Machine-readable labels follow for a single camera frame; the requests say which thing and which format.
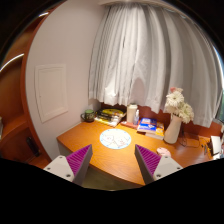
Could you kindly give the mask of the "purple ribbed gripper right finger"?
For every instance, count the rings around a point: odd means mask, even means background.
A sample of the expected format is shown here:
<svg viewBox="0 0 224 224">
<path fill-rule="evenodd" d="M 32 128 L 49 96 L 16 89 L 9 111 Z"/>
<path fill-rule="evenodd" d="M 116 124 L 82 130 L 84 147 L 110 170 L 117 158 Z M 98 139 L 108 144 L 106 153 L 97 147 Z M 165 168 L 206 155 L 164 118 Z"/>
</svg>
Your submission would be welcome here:
<svg viewBox="0 0 224 224">
<path fill-rule="evenodd" d="M 160 180 L 182 169 L 182 166 L 170 156 L 159 156 L 140 145 L 135 145 L 135 157 L 145 184 Z"/>
</svg>

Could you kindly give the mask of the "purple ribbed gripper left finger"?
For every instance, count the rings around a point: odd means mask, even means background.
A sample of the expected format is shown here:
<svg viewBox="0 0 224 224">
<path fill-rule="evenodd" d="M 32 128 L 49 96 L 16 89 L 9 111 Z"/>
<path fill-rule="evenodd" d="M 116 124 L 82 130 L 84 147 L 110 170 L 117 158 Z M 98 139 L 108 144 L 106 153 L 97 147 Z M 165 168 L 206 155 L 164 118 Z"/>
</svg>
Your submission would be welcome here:
<svg viewBox="0 0 224 224">
<path fill-rule="evenodd" d="M 92 145 L 87 145 L 68 156 L 59 155 L 44 170 L 81 186 L 92 155 Z"/>
</svg>

